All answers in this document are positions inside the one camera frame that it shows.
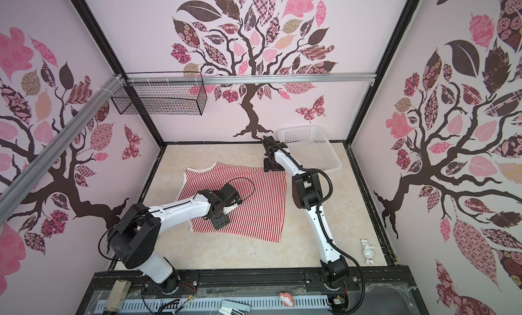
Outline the red white striped tank top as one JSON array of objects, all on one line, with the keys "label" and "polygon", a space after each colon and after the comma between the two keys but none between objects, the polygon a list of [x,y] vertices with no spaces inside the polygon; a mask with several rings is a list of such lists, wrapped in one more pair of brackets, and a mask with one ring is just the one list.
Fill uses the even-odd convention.
[{"label": "red white striped tank top", "polygon": [[204,189],[219,190],[226,184],[236,189],[241,201],[228,213],[230,223],[216,229],[208,216],[190,221],[196,233],[230,233],[266,242],[279,243],[284,228],[286,179],[284,172],[234,166],[216,162],[210,168],[184,171],[178,199],[186,199]]}]

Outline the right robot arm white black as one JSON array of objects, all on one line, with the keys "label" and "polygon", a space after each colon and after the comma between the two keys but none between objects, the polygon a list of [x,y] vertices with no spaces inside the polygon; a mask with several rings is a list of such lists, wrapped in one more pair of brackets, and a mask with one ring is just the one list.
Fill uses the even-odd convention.
[{"label": "right robot arm white black", "polygon": [[292,183],[295,206],[307,213],[319,244],[324,284],[329,289],[338,289],[349,276],[349,266],[334,243],[324,214],[323,203],[333,193],[332,181],[324,171],[301,165],[283,143],[266,141],[263,147],[265,171],[284,171]]}]

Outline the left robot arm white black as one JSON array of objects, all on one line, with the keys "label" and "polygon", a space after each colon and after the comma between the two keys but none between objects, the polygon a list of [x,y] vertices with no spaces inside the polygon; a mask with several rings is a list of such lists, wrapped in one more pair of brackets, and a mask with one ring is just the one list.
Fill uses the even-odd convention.
[{"label": "left robot arm white black", "polygon": [[178,271],[155,250],[166,230],[196,218],[210,220],[215,229],[230,223],[228,214],[241,198],[229,184],[221,190],[202,190],[194,196],[161,206],[136,203],[107,231],[107,245],[129,270],[139,270],[164,294],[178,290]]}]

